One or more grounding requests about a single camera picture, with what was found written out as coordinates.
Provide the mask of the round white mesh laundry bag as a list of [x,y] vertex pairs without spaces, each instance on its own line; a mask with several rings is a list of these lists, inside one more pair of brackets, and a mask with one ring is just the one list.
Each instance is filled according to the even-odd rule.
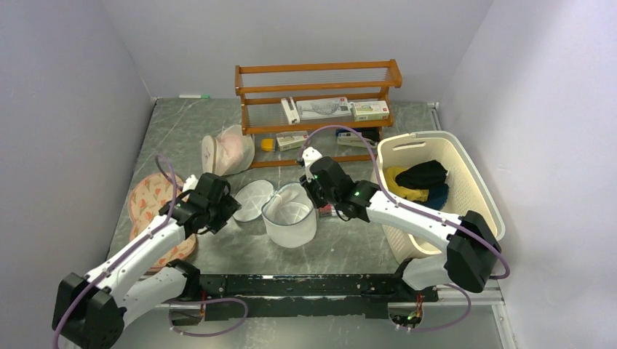
[[277,245],[293,249],[312,241],[317,233],[317,211],[299,182],[276,189],[268,180],[255,180],[235,195],[241,205],[237,222],[263,220],[268,237]]

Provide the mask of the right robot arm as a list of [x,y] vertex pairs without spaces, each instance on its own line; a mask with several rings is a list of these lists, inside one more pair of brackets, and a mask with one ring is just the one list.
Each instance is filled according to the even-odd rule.
[[299,161],[305,169],[300,183],[316,207],[331,204],[348,219],[397,228],[438,249],[438,254],[402,262],[401,279],[414,290],[454,284],[483,292],[501,248],[484,217],[440,212],[398,198],[377,184],[354,181],[329,156],[309,148]]

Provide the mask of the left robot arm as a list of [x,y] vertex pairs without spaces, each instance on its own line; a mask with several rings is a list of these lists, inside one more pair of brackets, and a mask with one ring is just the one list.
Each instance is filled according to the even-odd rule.
[[201,302],[201,272],[176,259],[143,275],[168,251],[197,233],[217,233],[240,204],[229,182],[204,173],[192,189],[173,194],[151,224],[120,252],[84,276],[68,274],[58,287],[52,346],[64,337],[81,348],[111,348],[137,318],[168,300]]

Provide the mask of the black garment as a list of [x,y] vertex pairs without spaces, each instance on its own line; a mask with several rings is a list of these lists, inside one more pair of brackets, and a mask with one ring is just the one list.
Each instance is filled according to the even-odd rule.
[[436,160],[416,164],[397,174],[394,181],[408,189],[429,190],[441,186],[447,179],[448,171]]

